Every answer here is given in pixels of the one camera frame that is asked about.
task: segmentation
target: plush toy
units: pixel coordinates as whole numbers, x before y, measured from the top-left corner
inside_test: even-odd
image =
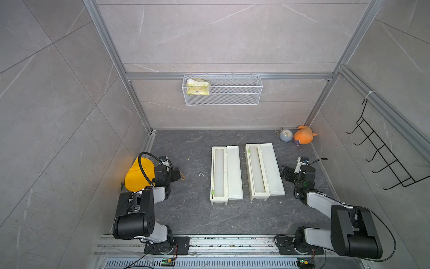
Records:
[[[313,133],[308,126],[300,125],[297,129],[298,131],[293,136],[296,145],[309,144],[313,137],[318,135]]]

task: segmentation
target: dark gray floor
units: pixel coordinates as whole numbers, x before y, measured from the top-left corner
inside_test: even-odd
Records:
[[[157,221],[169,225],[175,234],[294,234],[299,226],[329,229],[328,217],[293,198],[290,182],[284,182],[285,196],[250,201],[247,143],[273,143],[279,167],[295,167],[299,156],[316,159],[311,145],[282,142],[274,130],[158,131],[151,153],[167,155],[186,179],[172,183],[170,197],[155,205]],[[211,205],[212,146],[225,145],[239,145],[243,200]],[[316,188],[332,196],[319,164],[314,167]]]

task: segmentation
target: gray tile wall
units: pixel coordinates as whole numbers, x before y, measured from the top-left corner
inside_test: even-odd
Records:
[[[377,91],[376,94],[384,97],[430,138],[429,11],[430,3],[426,0],[385,1],[348,65]],[[376,158],[370,163],[364,161],[365,158],[372,157],[370,145],[365,142],[361,146],[354,146],[352,142],[357,142],[360,138],[345,133],[353,127],[353,115],[355,118],[359,117],[358,103],[361,100],[362,96],[350,84],[340,81],[326,100],[320,117],[327,119],[342,141],[403,241],[407,252],[397,254],[394,261],[399,261],[401,257],[410,260],[411,255],[415,262],[405,265],[405,268],[427,268],[426,249],[430,245],[427,232],[430,228],[430,200],[427,199],[427,190],[430,180],[425,179],[406,188],[398,186],[387,191],[382,189],[395,183],[395,177],[389,170],[371,173],[371,170],[383,167],[381,160]],[[430,164],[373,107],[370,106],[365,115],[371,119],[373,128],[414,178],[420,179],[430,174]],[[313,125],[318,124],[321,124],[321,120],[316,120]],[[333,181],[338,180],[336,173],[340,172],[329,173]],[[400,177],[406,179],[407,175],[403,173]],[[342,180],[345,184],[352,182],[349,177]],[[394,268],[394,265],[384,265],[384,268]]]
[[[430,139],[430,1],[387,0],[348,63]]]
[[[0,268],[83,268],[145,130],[81,0],[0,2],[0,59]]]
[[[356,127],[363,109],[363,99],[351,84],[340,78],[311,125],[312,131],[319,133],[312,144],[318,157],[329,159],[322,165],[341,201],[369,207],[394,232],[396,254],[392,259],[380,263],[381,268],[427,268],[427,249],[430,245],[427,232],[430,229],[430,200],[427,190],[430,188],[430,179],[408,187],[382,189],[397,184],[397,179],[389,169],[372,173],[385,166],[382,158],[377,154],[374,160],[367,162],[366,159],[370,160],[375,152],[374,147],[368,140],[359,146],[354,145],[365,139],[359,129],[351,135],[347,134]],[[415,179],[430,174],[430,163],[370,103],[363,117]],[[376,146],[382,145],[375,136],[371,138]],[[393,160],[387,150],[383,154],[388,161]],[[392,167],[401,179],[407,178],[399,165],[394,164]],[[381,224],[377,225],[382,238],[383,257],[387,257],[393,249],[393,241],[386,229]]]
[[[367,3],[98,0],[128,72],[331,72]],[[178,80],[133,85],[156,129],[273,129],[303,124],[325,81],[265,80],[255,106],[186,106]]]

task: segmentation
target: mounting plate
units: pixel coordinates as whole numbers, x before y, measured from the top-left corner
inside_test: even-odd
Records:
[[[173,237],[173,241],[174,244],[178,245],[178,251],[177,254],[178,255],[188,255],[188,249],[190,248],[190,238],[187,236],[178,236],[178,237]],[[145,253],[149,253],[150,254],[157,254],[159,255],[160,252],[152,249],[151,246],[147,243],[145,244]]]
[[[293,236],[283,236],[279,235],[277,236],[276,240],[276,246],[279,249],[279,254],[281,255],[294,255],[297,254],[297,252],[294,249],[294,237]],[[309,251],[306,253],[308,255],[312,255],[313,252]],[[315,255],[321,255],[324,254],[324,249],[322,247],[315,247]]]

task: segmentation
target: black metal hook rack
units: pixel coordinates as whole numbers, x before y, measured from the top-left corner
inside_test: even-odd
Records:
[[[363,100],[363,103],[362,104],[364,104],[364,107],[363,107],[363,111],[361,112],[361,116],[360,116],[360,118],[357,120],[357,127],[355,127],[355,129],[351,132],[351,133],[348,133],[347,132],[347,134],[352,134],[355,130],[357,130],[358,128],[366,135],[366,138],[361,142],[361,143],[359,143],[359,144],[356,144],[356,143],[354,143],[354,145],[361,145],[361,144],[363,144],[364,143],[364,141],[366,141],[366,140],[369,140],[370,141],[370,143],[373,145],[373,147],[376,149],[376,151],[375,151],[375,153],[373,154],[373,157],[372,157],[372,159],[370,159],[370,160],[368,160],[368,159],[366,159],[366,161],[368,161],[368,162],[371,162],[374,158],[375,158],[375,156],[376,156],[376,154],[377,153],[379,153],[379,155],[381,156],[381,158],[384,160],[384,162],[385,162],[385,164],[386,164],[386,166],[384,166],[383,168],[381,168],[380,170],[378,170],[378,171],[372,171],[372,173],[379,173],[379,172],[381,172],[382,170],[384,170],[385,168],[389,168],[390,170],[391,170],[391,172],[393,172],[393,174],[394,174],[394,176],[397,178],[397,180],[399,181],[399,183],[397,183],[397,184],[395,184],[395,185],[393,185],[393,186],[391,186],[391,187],[389,187],[389,188],[383,188],[384,190],[389,190],[389,189],[392,189],[392,188],[394,188],[394,187],[396,187],[397,185],[402,185],[403,187],[407,187],[407,186],[410,186],[410,185],[412,185],[412,184],[415,184],[415,183],[418,183],[418,182],[420,182],[420,181],[422,181],[422,180],[424,180],[424,179],[426,179],[426,178],[429,178],[430,177],[430,175],[428,175],[427,177],[424,177],[424,178],[422,178],[422,179],[419,179],[419,180],[416,180],[416,179],[414,179],[412,176],[411,176],[411,174],[406,170],[406,168],[403,166],[403,164],[399,161],[399,159],[397,159],[397,157],[394,155],[394,153],[390,150],[390,148],[385,144],[385,142],[381,139],[381,137],[375,132],[375,130],[370,126],[370,124],[363,118],[363,113],[364,113],[364,110],[365,110],[365,108],[366,108],[366,104],[367,104],[367,99],[364,99]],[[370,128],[370,130],[372,130],[371,132],[370,132],[370,134],[366,134],[366,132],[363,130],[363,128],[361,127],[361,124],[362,123],[366,123],[367,124],[367,126]],[[378,137],[378,139],[381,141],[381,143],[382,143],[382,146],[381,147],[377,147],[376,145],[375,145],[375,143],[370,139],[370,136],[372,135],[372,134],[375,134],[377,137]],[[391,154],[392,154],[392,156],[394,157],[394,161],[392,161],[392,162],[390,162],[390,163],[388,163],[387,162],[387,160],[386,160],[386,158],[382,155],[382,153],[380,152],[380,150],[381,149],[383,149],[383,148],[386,148]],[[397,174],[394,172],[394,170],[393,170],[393,168],[391,167],[391,165],[392,164],[394,164],[394,163],[398,163],[398,164],[400,164],[400,166],[402,167],[402,169],[407,173],[407,175],[408,175],[408,178],[407,179],[405,179],[405,180],[400,180],[400,178],[397,176]],[[411,183],[405,183],[407,180],[409,180],[409,179],[412,179],[412,181],[413,182],[411,182]]]

